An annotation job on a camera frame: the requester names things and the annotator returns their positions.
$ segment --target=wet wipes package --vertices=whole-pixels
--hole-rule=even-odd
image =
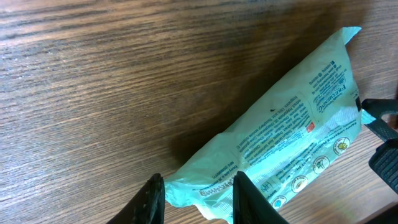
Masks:
[[[246,173],[278,209],[345,152],[361,130],[344,27],[284,75],[223,133],[165,181],[173,206],[232,219],[233,177]]]

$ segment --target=white printed graphic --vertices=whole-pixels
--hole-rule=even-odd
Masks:
[[[320,174],[329,165],[330,165],[329,158],[327,158],[326,156],[320,156],[316,158],[315,161],[313,162],[312,169],[316,174]]]
[[[299,193],[308,184],[308,179],[306,176],[298,176],[292,182],[292,190],[294,193]]]
[[[339,138],[333,145],[333,150],[337,155],[341,155],[348,148],[349,144],[351,144],[351,141],[348,138]]]

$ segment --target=wooden table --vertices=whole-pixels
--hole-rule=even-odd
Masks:
[[[104,223],[342,26],[365,98],[396,97],[398,1],[2,0],[0,223]],[[280,212],[356,223],[398,201],[355,143]],[[166,207],[166,223],[208,222]]]

